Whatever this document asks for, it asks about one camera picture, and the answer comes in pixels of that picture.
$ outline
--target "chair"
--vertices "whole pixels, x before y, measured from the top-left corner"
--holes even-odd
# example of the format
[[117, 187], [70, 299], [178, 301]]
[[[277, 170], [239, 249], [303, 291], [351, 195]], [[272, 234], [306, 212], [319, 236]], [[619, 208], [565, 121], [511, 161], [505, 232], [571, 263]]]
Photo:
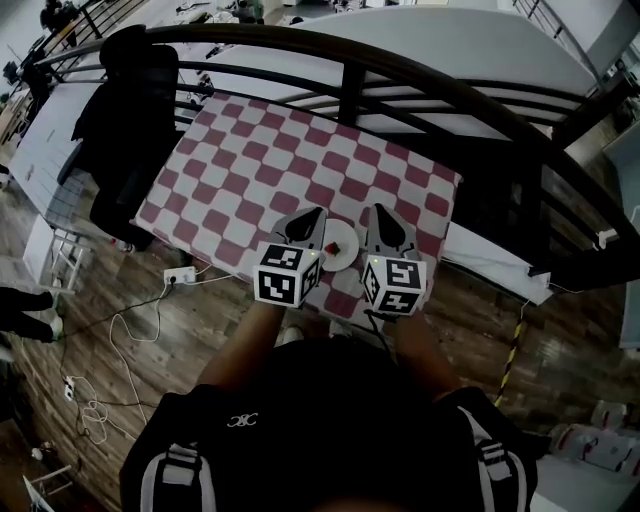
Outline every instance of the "chair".
[[175, 128], [177, 52], [148, 42], [136, 25], [110, 36], [100, 51], [107, 73], [76, 123], [82, 140], [58, 177], [74, 168], [90, 173], [100, 192], [91, 220], [137, 247], [153, 236], [129, 225], [182, 133]]
[[[80, 265], [91, 248], [77, 240], [77, 236], [62, 230], [55, 231], [38, 215], [31, 230], [27, 247], [22, 258], [0, 256], [0, 283], [19, 287], [37, 287], [50, 292], [75, 294], [73, 289]], [[71, 270], [67, 286], [44, 283], [49, 273], [58, 273], [59, 263], [65, 263]]]
[[44, 482], [46, 482], [47, 480], [51, 480], [58, 475], [68, 473], [72, 469], [73, 468], [71, 466], [65, 466], [58, 471], [49, 473], [48, 475], [45, 475], [41, 478], [36, 478], [35, 480], [29, 480], [26, 476], [23, 475], [22, 478], [24, 480], [24, 485], [27, 488], [27, 493], [29, 494], [29, 499], [31, 500], [31, 510], [45, 510], [46, 512], [54, 512], [53, 508], [51, 508], [49, 503], [47, 503], [46, 498], [49, 498], [54, 494], [57, 494], [60, 491], [71, 487], [73, 485], [73, 481], [70, 480], [66, 484], [51, 491], [45, 490]]

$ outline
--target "black shirt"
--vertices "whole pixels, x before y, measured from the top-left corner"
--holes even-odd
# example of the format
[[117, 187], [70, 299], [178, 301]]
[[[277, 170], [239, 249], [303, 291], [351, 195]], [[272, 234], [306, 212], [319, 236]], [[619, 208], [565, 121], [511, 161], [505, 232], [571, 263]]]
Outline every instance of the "black shirt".
[[[145, 469], [172, 443], [197, 443], [220, 512], [306, 511], [347, 497], [411, 511], [484, 510], [478, 450], [460, 407], [518, 453], [528, 503], [535, 462], [521, 432], [480, 390], [432, 405], [384, 352], [334, 338], [276, 348], [245, 393], [199, 386], [165, 395], [122, 469], [123, 510], [139, 510]], [[496, 510], [515, 511], [515, 501], [507, 492]]]

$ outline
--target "black cable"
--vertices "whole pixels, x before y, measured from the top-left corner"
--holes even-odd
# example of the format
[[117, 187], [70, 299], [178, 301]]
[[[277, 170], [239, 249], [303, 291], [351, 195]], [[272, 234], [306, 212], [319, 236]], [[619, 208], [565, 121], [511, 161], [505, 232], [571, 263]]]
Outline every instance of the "black cable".
[[373, 326], [373, 334], [375, 334], [378, 337], [378, 339], [384, 346], [385, 352], [389, 357], [391, 357], [391, 350], [389, 349], [389, 345], [387, 345], [387, 341], [384, 339], [384, 336], [380, 332], [380, 329], [378, 329], [378, 325], [373, 320], [373, 312], [370, 309], [367, 309], [365, 310], [364, 313], [367, 315], [369, 322], [371, 322], [371, 325]]
[[[60, 338], [60, 340], [65, 340], [67, 338], [70, 338], [71, 336], [75, 336], [76, 334], [79, 334], [81, 332], [85, 332], [88, 331], [91, 327], [95, 327], [98, 324], [101, 324], [102, 322], [106, 322], [107, 320], [110, 320], [111, 318], [113, 318], [116, 315], [120, 315], [122, 313], [125, 313], [131, 309], [134, 308], [138, 308], [140, 306], [146, 306], [147, 304], [151, 304], [152, 302], [156, 302], [159, 300], [164, 300], [166, 299], [171, 292], [173, 291], [173, 283], [171, 283], [169, 290], [167, 291], [167, 293], [165, 293], [164, 295], [161, 295], [160, 297], [156, 297], [155, 299], [151, 299], [151, 300], [147, 300], [145, 302], [141, 302], [139, 304], [134, 304], [133, 306], [129, 306], [126, 307], [124, 309], [121, 309], [120, 311], [116, 311], [115, 313], [112, 313], [111, 315], [102, 318], [101, 320], [98, 320], [96, 322], [93, 322], [89, 325], [87, 325], [86, 327], [83, 327], [82, 329], [79, 329], [71, 334], [64, 334], [64, 324], [63, 324], [63, 336], [62, 338]], [[62, 371], [62, 368], [64, 367], [64, 360], [67, 356], [67, 348], [69, 347], [69, 344], [67, 342], [65, 342], [64, 344], [64, 349], [62, 350], [62, 357], [60, 358], [60, 366], [58, 367], [58, 372], [60, 373], [60, 377], [62, 378], [62, 382], [66, 384], [66, 380], [65, 380], [65, 374]], [[78, 405], [78, 416], [76, 417], [76, 433], [78, 432], [78, 418], [80, 417], [80, 403], [78, 402], [78, 400], [75, 398], [74, 396], [74, 400], [76, 401], [76, 404]], [[147, 407], [153, 407], [154, 409], [157, 409], [158, 406], [157, 405], [152, 405], [146, 402], [136, 402], [136, 403], [132, 403], [132, 404], [122, 404], [122, 403], [117, 403], [117, 402], [103, 402], [102, 400], [98, 400], [99, 402], [105, 404], [105, 405], [114, 405], [114, 406], [119, 406], [119, 407], [134, 407], [134, 406], [139, 406], [139, 405], [144, 405]]]
[[95, 327], [98, 324], [106, 322], [107, 320], [111, 320], [111, 318], [113, 318], [114, 316], [121, 315], [122, 313], [126, 313], [127, 311], [129, 311], [131, 309], [139, 308], [140, 306], [146, 306], [147, 304], [151, 304], [152, 302], [155, 302], [157, 300], [164, 300], [169, 295], [171, 295], [172, 291], [173, 291], [173, 283], [171, 283], [171, 287], [169, 288], [169, 291], [165, 295], [161, 295], [160, 297], [156, 297], [155, 299], [147, 300], [145, 302], [141, 302], [140, 304], [134, 304], [133, 306], [129, 306], [127, 308], [121, 309], [120, 311], [116, 311], [115, 313], [111, 313], [109, 316], [105, 316], [104, 318], [102, 318], [100, 320], [96, 320], [95, 322], [83, 327], [82, 329], [78, 329], [77, 331], [74, 331], [71, 334], [65, 334], [62, 338], [60, 338], [60, 341], [62, 341], [64, 339], [67, 339], [67, 338], [71, 338], [71, 336], [75, 336], [76, 334], [80, 334], [82, 332], [88, 331], [92, 327]]

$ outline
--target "white box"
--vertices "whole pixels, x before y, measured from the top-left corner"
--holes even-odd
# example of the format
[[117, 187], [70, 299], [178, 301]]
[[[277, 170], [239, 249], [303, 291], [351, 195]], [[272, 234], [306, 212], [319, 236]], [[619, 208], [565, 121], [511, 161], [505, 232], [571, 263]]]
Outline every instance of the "white box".
[[427, 263], [369, 255], [362, 284], [374, 311], [413, 315], [427, 291]]
[[253, 267], [256, 300], [300, 307], [320, 281], [324, 258], [322, 250], [260, 242], [259, 263]]

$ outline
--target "floor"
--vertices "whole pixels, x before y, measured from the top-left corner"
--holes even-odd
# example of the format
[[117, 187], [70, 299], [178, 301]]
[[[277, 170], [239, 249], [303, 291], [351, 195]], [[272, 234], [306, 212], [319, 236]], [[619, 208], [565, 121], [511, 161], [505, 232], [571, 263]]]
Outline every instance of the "floor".
[[[21, 254], [33, 216], [15, 184], [0, 195], [1, 254]], [[106, 426], [108, 439], [98, 446], [81, 437], [79, 407], [94, 396], [80, 382], [77, 396], [81, 403], [66, 402], [62, 376], [86, 377], [100, 400], [136, 401], [126, 369], [109, 344], [110, 323], [73, 333], [114, 311], [158, 296], [163, 270], [179, 266], [180, 254], [160, 243], [133, 255], [118, 252], [106, 241], [95, 244], [96, 251], [81, 275], [80, 292], [62, 303], [66, 332], [71, 336], [53, 345], [16, 337], [12, 343], [16, 369], [26, 375], [38, 433], [42, 439], [55, 441], [63, 460], [75, 465], [81, 459], [78, 481], [107, 509], [118, 510], [118, 471], [132, 443], [110, 425]], [[204, 275], [220, 274], [211, 269]], [[189, 391], [252, 299], [248, 285], [236, 279], [176, 288], [161, 303], [162, 331], [156, 343], [131, 341], [117, 321], [113, 340], [130, 364], [140, 399], [152, 405], [167, 391]], [[617, 349], [623, 301], [624, 288], [618, 286], [566, 293], [541, 307], [527, 306], [521, 350], [502, 405], [504, 413], [522, 428], [548, 432], [561, 422], [587, 421], [598, 399], [640, 404], [640, 361]], [[427, 320], [466, 384], [495, 395], [521, 306], [484, 282], [439, 266]], [[135, 336], [148, 339], [155, 335], [151, 305], [124, 316]], [[321, 333], [323, 329], [326, 322], [315, 319], [312, 330]], [[143, 410], [147, 418], [154, 411], [151, 406]], [[134, 406], [109, 406], [109, 418], [133, 436], [144, 425]], [[99, 442], [104, 432], [99, 425], [90, 427], [94, 441]]]

